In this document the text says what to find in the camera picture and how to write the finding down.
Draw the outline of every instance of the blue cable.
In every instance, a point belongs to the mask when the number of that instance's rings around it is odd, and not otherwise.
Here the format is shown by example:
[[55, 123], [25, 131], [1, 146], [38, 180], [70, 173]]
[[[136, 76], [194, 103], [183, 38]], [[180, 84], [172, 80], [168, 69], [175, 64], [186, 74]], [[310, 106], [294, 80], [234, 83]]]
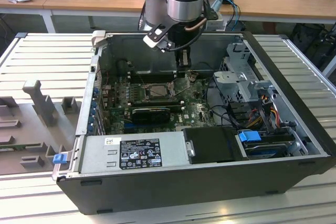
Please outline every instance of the blue cable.
[[233, 31], [235, 29], [237, 23], [238, 23], [238, 8], [237, 8], [236, 4], [233, 3], [231, 0], [227, 0], [227, 1], [233, 6], [233, 8], [235, 9], [235, 12], [236, 12], [236, 21], [235, 21], [235, 24], [233, 25], [232, 30], [231, 30], [231, 31]]

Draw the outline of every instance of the motherboard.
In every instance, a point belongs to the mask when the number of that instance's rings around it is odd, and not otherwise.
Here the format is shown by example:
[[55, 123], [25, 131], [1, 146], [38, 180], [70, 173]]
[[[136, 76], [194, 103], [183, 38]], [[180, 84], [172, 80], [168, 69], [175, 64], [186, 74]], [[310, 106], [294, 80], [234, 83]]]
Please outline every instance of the motherboard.
[[204, 99], [207, 79], [197, 79], [191, 73], [168, 82], [148, 82], [140, 75], [137, 78], [132, 82], [132, 78], [122, 77], [103, 87], [108, 134], [170, 132], [216, 125]]

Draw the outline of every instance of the warning label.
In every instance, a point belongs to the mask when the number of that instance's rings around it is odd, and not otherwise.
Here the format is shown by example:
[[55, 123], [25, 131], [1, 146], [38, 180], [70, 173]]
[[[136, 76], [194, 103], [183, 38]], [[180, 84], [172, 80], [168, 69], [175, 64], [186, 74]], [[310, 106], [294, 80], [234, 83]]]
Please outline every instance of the warning label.
[[120, 141], [119, 164], [122, 170], [162, 166], [159, 139]]

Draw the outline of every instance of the blue latch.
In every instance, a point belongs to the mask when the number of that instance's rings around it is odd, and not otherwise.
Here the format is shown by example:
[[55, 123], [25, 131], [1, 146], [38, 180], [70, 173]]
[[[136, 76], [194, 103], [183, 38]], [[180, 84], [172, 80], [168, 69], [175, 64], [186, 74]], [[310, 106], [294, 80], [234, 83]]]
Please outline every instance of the blue latch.
[[242, 142], [261, 141], [261, 137], [257, 131], [243, 131], [238, 136]]
[[66, 164], [67, 163], [67, 157], [68, 157], [68, 154], [65, 154], [65, 153], [56, 154], [54, 156], [54, 159], [52, 160], [52, 162], [54, 164]]

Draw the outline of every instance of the yellow wire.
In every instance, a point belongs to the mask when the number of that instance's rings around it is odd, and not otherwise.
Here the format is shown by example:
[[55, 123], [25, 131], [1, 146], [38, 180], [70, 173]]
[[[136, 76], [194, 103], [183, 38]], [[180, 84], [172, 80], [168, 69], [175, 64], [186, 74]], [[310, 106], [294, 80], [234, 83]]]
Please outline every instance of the yellow wire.
[[257, 124], [258, 122], [260, 122], [260, 120], [262, 120], [261, 116], [258, 117], [257, 119], [255, 119], [253, 122], [251, 122], [251, 123], [247, 126], [247, 128], [252, 127], [253, 125]]

